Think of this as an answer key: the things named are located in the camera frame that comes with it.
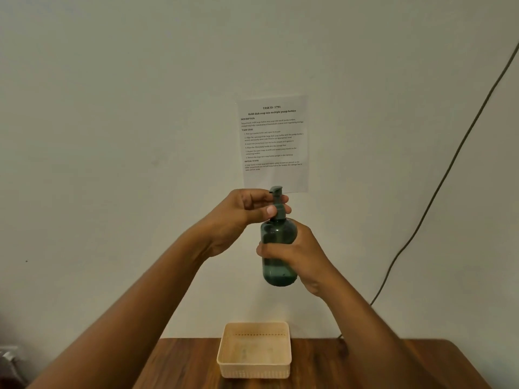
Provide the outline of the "person's right hand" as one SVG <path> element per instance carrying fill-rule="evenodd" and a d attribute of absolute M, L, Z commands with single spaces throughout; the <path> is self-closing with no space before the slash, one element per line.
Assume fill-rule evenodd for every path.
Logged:
<path fill-rule="evenodd" d="M 309 292 L 322 297 L 341 274 L 326 256 L 311 229 L 295 220 L 292 222 L 297 227 L 294 242 L 300 246 L 294 259 L 281 260 L 296 272 Z"/>

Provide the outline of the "person's left hand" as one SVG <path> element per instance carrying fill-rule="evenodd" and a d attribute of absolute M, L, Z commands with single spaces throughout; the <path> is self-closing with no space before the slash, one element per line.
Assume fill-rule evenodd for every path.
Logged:
<path fill-rule="evenodd" d="M 286 213 L 288 197 L 282 197 Z M 248 222 L 246 211 L 272 205 L 273 198 L 265 189 L 235 189 L 219 203 L 200 222 L 209 245 L 204 253 L 206 257 L 215 257 L 227 250 L 243 233 L 247 226 L 262 222 Z"/>

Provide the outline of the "dark green pump head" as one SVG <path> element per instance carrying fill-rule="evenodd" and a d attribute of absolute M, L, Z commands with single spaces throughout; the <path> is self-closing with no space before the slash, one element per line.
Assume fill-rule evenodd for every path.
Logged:
<path fill-rule="evenodd" d="M 285 220 L 287 217 L 287 213 L 282 199 L 282 186 L 273 186 L 270 188 L 269 192 L 273 198 L 273 206 L 276 208 L 276 215 L 272 216 L 270 220 Z"/>

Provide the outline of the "green transparent pump bottle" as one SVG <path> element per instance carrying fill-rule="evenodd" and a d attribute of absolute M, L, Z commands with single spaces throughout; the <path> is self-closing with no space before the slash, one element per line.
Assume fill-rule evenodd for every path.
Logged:
<path fill-rule="evenodd" d="M 261 225 L 263 244 L 293 244 L 297 237 L 297 227 L 288 218 L 271 218 Z M 287 287 L 297 280 L 296 272 L 277 258 L 263 258 L 263 277 L 276 287 Z"/>

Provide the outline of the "person's left forearm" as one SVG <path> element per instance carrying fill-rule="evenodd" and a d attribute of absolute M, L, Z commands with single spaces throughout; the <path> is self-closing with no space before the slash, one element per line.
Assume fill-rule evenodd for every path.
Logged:
<path fill-rule="evenodd" d="M 227 248 L 186 231 L 28 389 L 132 389 L 198 269 Z"/>

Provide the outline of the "person's right forearm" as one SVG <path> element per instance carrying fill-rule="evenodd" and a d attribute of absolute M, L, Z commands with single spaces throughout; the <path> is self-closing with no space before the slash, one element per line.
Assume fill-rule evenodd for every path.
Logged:
<path fill-rule="evenodd" d="M 342 275 L 319 284 L 367 389 L 447 389 Z"/>

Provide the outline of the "white printed paper sheet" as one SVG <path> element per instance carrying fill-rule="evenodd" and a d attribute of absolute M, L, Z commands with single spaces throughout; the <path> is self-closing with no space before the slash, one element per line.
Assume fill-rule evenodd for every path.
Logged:
<path fill-rule="evenodd" d="M 307 108 L 307 95 L 237 101 L 246 189 L 308 192 Z"/>

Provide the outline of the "beige plastic basket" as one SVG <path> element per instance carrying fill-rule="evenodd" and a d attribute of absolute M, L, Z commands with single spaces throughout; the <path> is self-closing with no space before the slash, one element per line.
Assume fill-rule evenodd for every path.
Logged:
<path fill-rule="evenodd" d="M 230 322 L 225 325 L 217 353 L 223 378 L 288 379 L 292 360 L 287 322 Z"/>

